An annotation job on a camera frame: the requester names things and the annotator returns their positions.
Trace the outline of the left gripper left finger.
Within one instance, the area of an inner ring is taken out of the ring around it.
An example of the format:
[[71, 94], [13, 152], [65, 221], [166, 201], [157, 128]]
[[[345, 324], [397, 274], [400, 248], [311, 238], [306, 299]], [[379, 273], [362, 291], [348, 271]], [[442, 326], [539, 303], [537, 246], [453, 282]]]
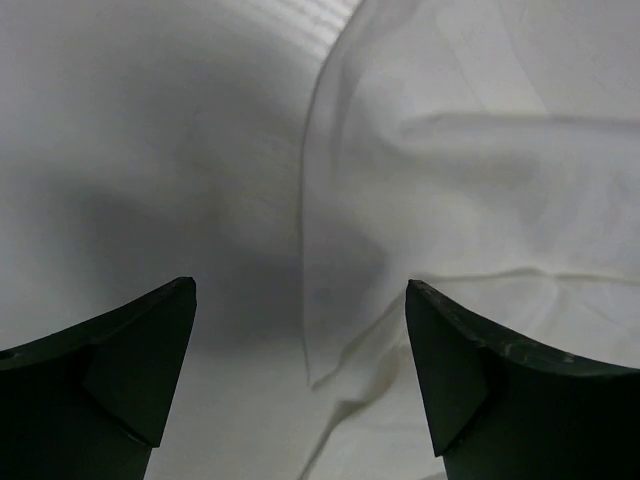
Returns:
[[4, 479], [141, 479], [167, 424], [196, 313], [177, 278], [1, 353]]

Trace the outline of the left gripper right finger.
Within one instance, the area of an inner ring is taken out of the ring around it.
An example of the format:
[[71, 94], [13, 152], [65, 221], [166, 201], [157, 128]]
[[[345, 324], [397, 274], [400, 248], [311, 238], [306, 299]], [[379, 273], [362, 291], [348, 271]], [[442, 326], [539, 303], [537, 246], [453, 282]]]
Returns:
[[450, 479], [635, 479], [639, 373], [577, 356], [412, 280], [405, 317]]

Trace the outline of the white t-shirt with robot print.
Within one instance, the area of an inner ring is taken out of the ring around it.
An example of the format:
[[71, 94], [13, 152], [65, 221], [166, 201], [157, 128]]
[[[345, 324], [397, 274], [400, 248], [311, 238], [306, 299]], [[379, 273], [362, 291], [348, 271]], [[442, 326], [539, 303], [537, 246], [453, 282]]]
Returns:
[[409, 278], [639, 363], [639, 5], [365, 1], [317, 84], [300, 277], [201, 287], [154, 479], [443, 479]]

